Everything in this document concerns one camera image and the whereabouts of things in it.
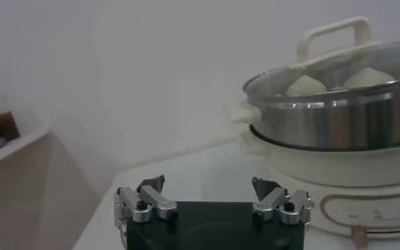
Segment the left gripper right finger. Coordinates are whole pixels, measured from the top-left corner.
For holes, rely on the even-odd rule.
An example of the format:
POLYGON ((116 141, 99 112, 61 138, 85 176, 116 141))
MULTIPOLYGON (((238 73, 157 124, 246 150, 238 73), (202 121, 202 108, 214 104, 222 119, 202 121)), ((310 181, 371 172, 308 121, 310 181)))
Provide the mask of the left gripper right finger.
POLYGON ((252 186, 258 199, 252 210, 256 224, 272 220, 285 225, 311 224, 314 201, 307 191, 296 190, 290 194, 277 182, 258 177, 252 178, 252 186))

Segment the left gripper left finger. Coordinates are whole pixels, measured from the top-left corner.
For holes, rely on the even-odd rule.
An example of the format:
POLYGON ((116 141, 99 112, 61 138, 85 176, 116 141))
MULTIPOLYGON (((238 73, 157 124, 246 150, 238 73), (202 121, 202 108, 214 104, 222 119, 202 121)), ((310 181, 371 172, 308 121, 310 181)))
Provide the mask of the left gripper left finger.
POLYGON ((144 179, 134 190, 119 187, 114 194, 114 217, 116 223, 126 223, 129 218, 136 223, 151 221, 153 213, 158 219, 178 219, 178 205, 162 195, 165 176, 144 179))

